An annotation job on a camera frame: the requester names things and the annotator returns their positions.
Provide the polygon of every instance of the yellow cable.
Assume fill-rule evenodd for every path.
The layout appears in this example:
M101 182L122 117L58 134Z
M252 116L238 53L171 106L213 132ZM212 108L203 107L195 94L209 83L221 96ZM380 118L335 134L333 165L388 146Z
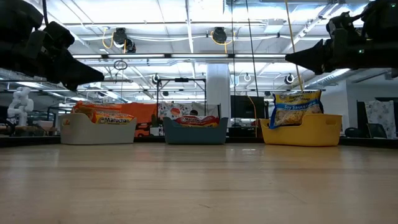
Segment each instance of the yellow cable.
M290 22L289 7L287 5L287 0L285 0L285 5L286 5L287 21L289 22L290 40L292 41L293 53L296 53L296 48L294 47L294 41L293 41L292 23ZM297 72L298 82L300 83L300 89L301 89L301 91L304 91L303 83L301 82L301 76L300 76L298 65L296 65L296 72Z
M254 119L256 119L256 137L257 137L257 113L256 113L256 105L253 103L252 99L250 98L250 96L247 96L249 98L249 100L251 101L251 103L253 104L254 107Z
M110 49L113 46L113 35L114 35L114 32L112 33L111 45L109 47L105 44L105 33L106 33L106 28L104 29L104 35L102 36L102 44L104 45L104 47L106 49Z
M223 44L217 43L217 41L214 40L214 38L213 38L213 33L214 33L214 31L211 31L211 33L210 33L211 39L213 40L214 43L216 43L216 44L218 44L218 45L224 45L225 53L227 54L226 46L227 46L228 44L232 43L232 41L233 41L233 39L234 39L234 37L235 37L235 32L234 32L234 35L233 35L233 37L232 37L232 40L229 41L228 43L223 43Z

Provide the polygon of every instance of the soy sauce noodle package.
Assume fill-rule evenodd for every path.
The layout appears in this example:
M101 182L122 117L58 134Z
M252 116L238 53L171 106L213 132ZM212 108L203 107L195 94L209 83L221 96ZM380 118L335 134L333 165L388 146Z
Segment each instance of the soy sauce noodle package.
M271 115L269 128L300 125L305 114L323 113L320 98L320 90L295 94L274 94L275 108Z

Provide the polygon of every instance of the wooden table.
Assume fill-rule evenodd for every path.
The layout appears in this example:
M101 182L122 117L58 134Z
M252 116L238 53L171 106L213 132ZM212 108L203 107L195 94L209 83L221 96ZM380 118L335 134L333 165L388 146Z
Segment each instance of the wooden table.
M0 150L1 223L398 223L398 151L264 144Z

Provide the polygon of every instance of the yellow bin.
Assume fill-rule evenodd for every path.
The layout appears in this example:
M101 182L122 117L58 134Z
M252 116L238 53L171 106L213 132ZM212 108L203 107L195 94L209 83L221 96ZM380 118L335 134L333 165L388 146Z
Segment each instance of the yellow bin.
M269 129L269 119L261 119L266 144L291 146L336 146L340 138L341 115L306 114L300 126Z

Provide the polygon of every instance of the white pillar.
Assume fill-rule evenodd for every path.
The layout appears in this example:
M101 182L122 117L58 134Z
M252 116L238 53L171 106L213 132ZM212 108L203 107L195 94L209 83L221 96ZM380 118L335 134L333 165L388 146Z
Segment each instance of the white pillar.
M221 117L231 117L231 93L228 64L208 64L206 74L208 105L221 104Z

